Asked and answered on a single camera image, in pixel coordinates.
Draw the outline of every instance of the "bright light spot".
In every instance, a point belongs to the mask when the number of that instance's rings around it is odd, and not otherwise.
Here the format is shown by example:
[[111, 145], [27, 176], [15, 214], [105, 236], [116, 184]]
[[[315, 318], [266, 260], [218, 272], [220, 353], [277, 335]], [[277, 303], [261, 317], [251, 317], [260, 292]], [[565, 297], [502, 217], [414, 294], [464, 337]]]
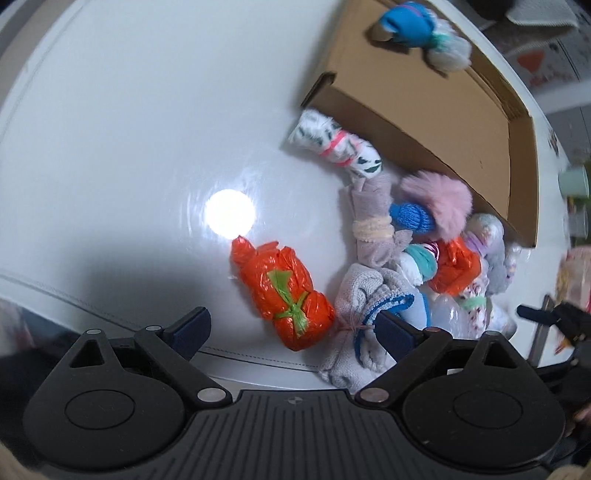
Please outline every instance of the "bright light spot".
[[237, 190], [221, 190], [205, 203], [205, 223], [218, 235], [234, 239], [246, 235], [255, 223], [252, 200]]

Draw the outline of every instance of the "white cloth with leaf print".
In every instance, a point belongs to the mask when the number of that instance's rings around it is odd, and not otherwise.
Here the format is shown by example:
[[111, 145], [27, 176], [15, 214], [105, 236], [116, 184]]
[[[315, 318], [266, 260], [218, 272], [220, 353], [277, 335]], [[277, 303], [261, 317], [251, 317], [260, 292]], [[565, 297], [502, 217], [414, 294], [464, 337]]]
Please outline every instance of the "white cloth with leaf print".
[[334, 119], [312, 108], [303, 111], [288, 140], [346, 168], [354, 179], [370, 179], [382, 171], [382, 158], [371, 143], [347, 132]]

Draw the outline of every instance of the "fur pom-pom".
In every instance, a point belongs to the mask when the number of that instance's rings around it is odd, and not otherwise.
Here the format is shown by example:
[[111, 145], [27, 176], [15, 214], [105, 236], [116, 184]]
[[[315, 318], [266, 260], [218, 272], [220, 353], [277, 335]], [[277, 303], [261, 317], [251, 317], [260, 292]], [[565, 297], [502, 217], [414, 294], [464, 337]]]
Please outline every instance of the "fur pom-pom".
[[464, 182], [421, 170], [403, 178], [400, 186], [410, 199], [431, 212], [444, 242], [462, 233], [466, 218], [472, 213], [472, 194]]

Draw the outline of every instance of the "silver screw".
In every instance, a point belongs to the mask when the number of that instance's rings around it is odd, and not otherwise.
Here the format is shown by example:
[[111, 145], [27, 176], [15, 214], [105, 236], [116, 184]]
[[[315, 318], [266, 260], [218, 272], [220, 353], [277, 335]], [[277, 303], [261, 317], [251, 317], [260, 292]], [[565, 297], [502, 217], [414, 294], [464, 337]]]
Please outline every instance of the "silver screw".
[[197, 393], [197, 398], [207, 403], [215, 403], [226, 398], [226, 392], [221, 388], [204, 388]]
[[366, 388], [359, 394], [361, 399], [370, 403], [385, 402], [390, 396], [383, 388]]

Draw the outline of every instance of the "plastic container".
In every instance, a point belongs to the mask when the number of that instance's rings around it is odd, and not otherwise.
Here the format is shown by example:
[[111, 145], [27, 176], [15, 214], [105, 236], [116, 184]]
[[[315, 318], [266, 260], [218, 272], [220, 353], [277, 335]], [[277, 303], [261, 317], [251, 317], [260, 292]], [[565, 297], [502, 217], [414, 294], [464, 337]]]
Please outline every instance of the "plastic container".
[[569, 168], [559, 173], [558, 186], [564, 198], [589, 198], [589, 178], [583, 166]]
[[589, 235], [589, 215], [585, 207], [569, 213], [569, 234], [576, 238], [587, 238]]

